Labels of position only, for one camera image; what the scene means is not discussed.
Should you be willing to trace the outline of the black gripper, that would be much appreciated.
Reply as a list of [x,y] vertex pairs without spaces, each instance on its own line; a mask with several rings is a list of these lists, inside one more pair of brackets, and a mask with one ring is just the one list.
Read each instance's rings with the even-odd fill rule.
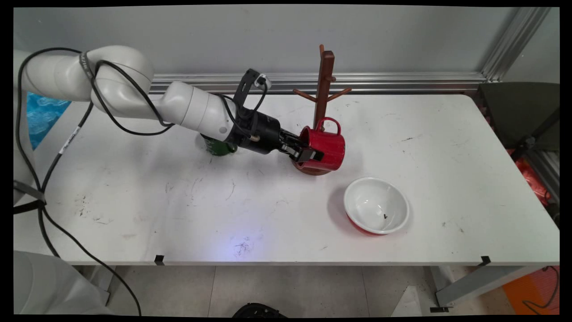
[[289,155],[294,162],[322,161],[323,151],[309,147],[298,135],[290,131],[281,130],[280,122],[259,111],[253,116],[239,118],[238,124],[247,134],[240,130],[236,132],[236,145],[259,154],[268,154],[282,148],[282,152]]

